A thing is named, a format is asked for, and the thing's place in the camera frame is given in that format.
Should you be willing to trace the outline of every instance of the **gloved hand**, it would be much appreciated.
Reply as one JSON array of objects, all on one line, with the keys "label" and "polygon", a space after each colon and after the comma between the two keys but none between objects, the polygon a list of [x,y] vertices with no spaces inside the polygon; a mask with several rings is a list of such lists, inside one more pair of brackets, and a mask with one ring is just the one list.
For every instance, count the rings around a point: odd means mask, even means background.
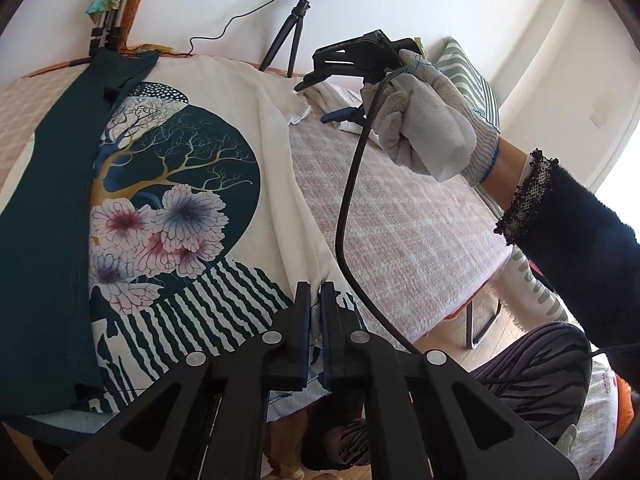
[{"label": "gloved hand", "polygon": [[[471,186],[495,164],[498,131],[478,116],[453,83],[423,57],[401,50],[409,74],[385,89],[373,130],[399,166],[442,182],[461,173]],[[377,86],[360,91],[369,110]]]}]

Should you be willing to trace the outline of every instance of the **black lace trim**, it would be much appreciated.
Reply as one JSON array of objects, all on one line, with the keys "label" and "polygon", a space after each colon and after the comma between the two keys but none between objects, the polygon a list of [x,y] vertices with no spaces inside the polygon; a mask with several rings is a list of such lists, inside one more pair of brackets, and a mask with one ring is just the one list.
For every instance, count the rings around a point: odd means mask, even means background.
[{"label": "black lace trim", "polygon": [[540,150],[534,150],[531,156],[531,173],[518,186],[510,208],[495,225],[494,233],[504,235],[507,245],[514,244],[516,238],[525,235],[538,217],[540,202],[551,190],[552,170],[558,165],[556,158],[549,160]]}]

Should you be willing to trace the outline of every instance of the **person's arm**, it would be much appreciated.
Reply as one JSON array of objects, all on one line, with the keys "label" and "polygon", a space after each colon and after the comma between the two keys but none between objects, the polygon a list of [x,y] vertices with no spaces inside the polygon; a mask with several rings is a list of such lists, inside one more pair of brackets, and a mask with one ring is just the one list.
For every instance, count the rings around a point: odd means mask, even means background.
[{"label": "person's arm", "polygon": [[[536,263],[596,346],[640,342],[640,246],[631,227],[541,152],[516,189],[527,155],[500,140],[482,184],[504,209],[496,231]],[[640,390],[640,351],[608,352]]]}]

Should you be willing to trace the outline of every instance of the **black sleeve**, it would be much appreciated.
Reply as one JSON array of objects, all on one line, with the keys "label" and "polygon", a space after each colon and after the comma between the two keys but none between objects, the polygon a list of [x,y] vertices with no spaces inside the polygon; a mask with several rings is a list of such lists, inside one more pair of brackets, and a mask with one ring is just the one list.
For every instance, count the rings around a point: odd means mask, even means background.
[{"label": "black sleeve", "polygon": [[[640,246],[631,227],[541,152],[496,232],[548,278],[598,347],[640,343]],[[640,390],[640,349],[607,352]]]}]

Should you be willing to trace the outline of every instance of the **silver bolt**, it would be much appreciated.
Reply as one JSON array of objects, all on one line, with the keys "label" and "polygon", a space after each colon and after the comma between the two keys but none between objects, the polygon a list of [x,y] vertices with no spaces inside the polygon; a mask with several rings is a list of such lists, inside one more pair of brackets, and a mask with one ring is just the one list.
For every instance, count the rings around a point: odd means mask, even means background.
[{"label": "silver bolt", "polygon": [[447,362],[447,355],[440,350],[431,350],[427,354],[427,361],[432,365],[440,366]]},{"label": "silver bolt", "polygon": [[262,340],[267,343],[267,345],[275,345],[282,341],[282,334],[275,330],[270,330],[262,334]]},{"label": "silver bolt", "polygon": [[369,333],[364,332],[364,330],[355,330],[354,332],[351,332],[350,338],[354,343],[360,344],[366,343],[371,339]]},{"label": "silver bolt", "polygon": [[200,366],[207,360],[207,356],[202,352],[191,352],[187,355],[187,364],[189,366]]}]

